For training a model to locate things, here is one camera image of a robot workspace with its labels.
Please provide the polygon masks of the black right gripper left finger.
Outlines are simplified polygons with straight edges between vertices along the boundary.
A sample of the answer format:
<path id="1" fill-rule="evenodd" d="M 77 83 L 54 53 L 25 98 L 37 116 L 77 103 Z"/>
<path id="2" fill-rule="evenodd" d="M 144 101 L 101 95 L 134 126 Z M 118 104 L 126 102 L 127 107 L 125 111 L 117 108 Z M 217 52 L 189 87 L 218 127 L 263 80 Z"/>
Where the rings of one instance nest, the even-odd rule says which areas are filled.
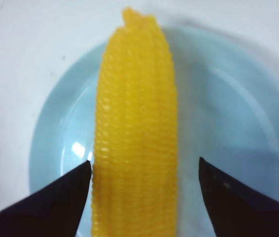
<path id="1" fill-rule="evenodd" d="M 91 164 L 0 211 L 0 237 L 73 237 L 88 196 Z"/>

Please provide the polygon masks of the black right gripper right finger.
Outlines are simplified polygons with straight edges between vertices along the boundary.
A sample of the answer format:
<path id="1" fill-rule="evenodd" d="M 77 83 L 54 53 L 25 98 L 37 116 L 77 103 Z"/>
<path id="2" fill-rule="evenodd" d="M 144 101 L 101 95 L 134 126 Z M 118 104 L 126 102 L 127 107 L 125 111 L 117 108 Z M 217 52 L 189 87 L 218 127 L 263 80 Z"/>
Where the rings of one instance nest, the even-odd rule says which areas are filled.
<path id="1" fill-rule="evenodd" d="M 199 159 L 202 196 L 218 237 L 279 237 L 279 202 Z"/>

